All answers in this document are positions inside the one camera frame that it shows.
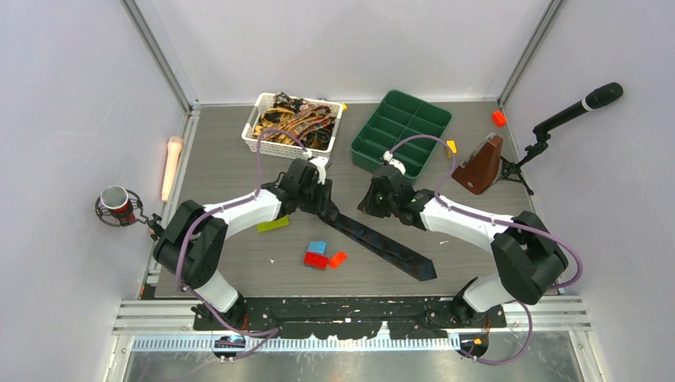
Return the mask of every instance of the black microphone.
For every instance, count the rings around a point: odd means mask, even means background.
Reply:
[[[545,141],[551,138],[548,136],[549,131],[573,120],[580,115],[584,115],[589,111],[605,107],[619,99],[621,96],[623,96],[623,88],[621,85],[611,82],[607,85],[601,86],[600,88],[595,89],[593,92],[590,92],[579,102],[536,125],[532,132],[536,135],[536,140],[538,142]]]

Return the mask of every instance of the white plastic basket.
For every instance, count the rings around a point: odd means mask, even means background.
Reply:
[[[258,119],[265,111],[272,108],[272,105],[274,104],[274,96],[275,94],[273,93],[263,93],[258,97],[256,104],[253,105],[251,115],[248,117],[246,126],[244,126],[244,131],[241,132],[241,138],[244,140],[244,142],[246,142],[248,148],[251,149],[251,152],[255,153],[256,147],[258,145],[258,139],[253,136],[253,131],[256,128],[256,123],[258,122]],[[330,151],[333,149],[335,137],[337,136],[338,133],[338,125],[340,124],[340,118],[342,117],[342,104],[335,102],[320,101],[318,99],[309,99],[309,98],[305,99],[317,105],[326,105],[330,107],[330,114],[335,117],[335,126],[333,126],[333,135],[330,137],[328,149],[326,150],[311,149],[312,154],[315,157],[330,158]],[[291,159],[302,158],[302,148],[298,146],[284,145],[282,143],[276,142],[262,141],[260,143],[260,153]]]

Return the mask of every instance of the brown metronome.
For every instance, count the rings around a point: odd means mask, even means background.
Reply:
[[[486,137],[486,141],[478,145],[452,173],[453,179],[476,195],[482,194],[490,187],[499,172],[501,144],[504,140],[491,133]]]

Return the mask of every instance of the white wall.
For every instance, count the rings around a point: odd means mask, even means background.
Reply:
[[[497,98],[548,2],[142,0],[202,103]]]
[[[554,130],[525,167],[548,227],[584,259],[576,289],[617,381],[675,372],[673,12],[672,2],[568,2],[506,108],[522,148],[593,88],[624,87],[615,104]]]
[[[101,224],[94,201],[117,184],[158,204],[182,110],[119,1],[0,14],[0,380],[100,380],[150,240]]]

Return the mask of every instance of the green compartment tray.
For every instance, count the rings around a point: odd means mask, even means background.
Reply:
[[[452,115],[412,95],[392,90],[352,142],[352,162],[372,173],[382,166],[382,155],[401,140],[418,134],[443,136]],[[436,148],[436,141],[415,139],[399,147],[394,158],[405,165],[405,176],[415,183]]]

